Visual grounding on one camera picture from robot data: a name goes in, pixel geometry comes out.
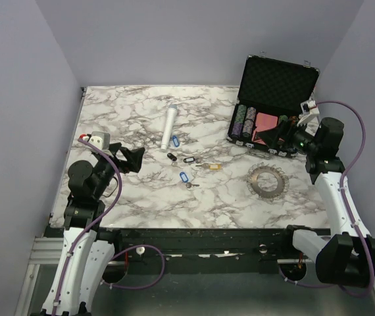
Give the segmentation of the yellow key tag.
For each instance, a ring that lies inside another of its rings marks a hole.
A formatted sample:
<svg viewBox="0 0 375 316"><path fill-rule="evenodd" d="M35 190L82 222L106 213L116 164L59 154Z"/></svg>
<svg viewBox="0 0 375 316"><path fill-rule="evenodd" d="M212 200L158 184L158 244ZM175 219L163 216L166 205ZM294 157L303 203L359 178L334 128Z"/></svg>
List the yellow key tag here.
<svg viewBox="0 0 375 316"><path fill-rule="evenodd" d="M210 168L210 170L219 170L219 169L221 169L221 165L220 164L210 164L209 168Z"/></svg>

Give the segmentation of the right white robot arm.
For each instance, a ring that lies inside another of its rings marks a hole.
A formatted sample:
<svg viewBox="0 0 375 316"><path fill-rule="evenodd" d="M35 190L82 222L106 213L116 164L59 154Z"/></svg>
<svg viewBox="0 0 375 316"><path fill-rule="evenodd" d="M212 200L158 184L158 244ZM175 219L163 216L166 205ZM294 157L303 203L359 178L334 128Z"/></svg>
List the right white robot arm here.
<svg viewBox="0 0 375 316"><path fill-rule="evenodd" d="M289 225L280 240L288 257L302 253L316 268L318 280L341 287L370 288L375 277L375 238L365 227L347 185L345 167L337 156L344 124L326 117L314 135L294 120L282 121L257 136L270 149L296 149L305 155L305 168L324 202L331 237L325 240L313 229Z"/></svg>

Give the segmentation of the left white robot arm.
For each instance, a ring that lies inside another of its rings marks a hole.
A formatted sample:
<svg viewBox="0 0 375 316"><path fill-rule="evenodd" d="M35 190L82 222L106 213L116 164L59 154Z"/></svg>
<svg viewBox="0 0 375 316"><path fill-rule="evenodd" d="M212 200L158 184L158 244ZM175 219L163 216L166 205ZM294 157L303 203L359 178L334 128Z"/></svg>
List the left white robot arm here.
<svg viewBox="0 0 375 316"><path fill-rule="evenodd" d="M107 263L122 255L118 234L99 228L110 211L101 197L111 180L121 190L122 174L140 171L145 150L129 150L120 143L111 144L106 153L97 145L90 149L96 164L79 160L68 168L61 256L40 315L90 315Z"/></svg>

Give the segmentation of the large metal keyring disc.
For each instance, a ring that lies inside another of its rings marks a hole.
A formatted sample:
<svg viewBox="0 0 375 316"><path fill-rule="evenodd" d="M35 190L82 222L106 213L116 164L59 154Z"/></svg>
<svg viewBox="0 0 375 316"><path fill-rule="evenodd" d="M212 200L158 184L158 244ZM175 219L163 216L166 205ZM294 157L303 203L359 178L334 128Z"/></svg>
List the large metal keyring disc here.
<svg viewBox="0 0 375 316"><path fill-rule="evenodd" d="M280 167L260 163L249 169L247 186L252 194L261 199L275 200L288 192L289 179Z"/></svg>

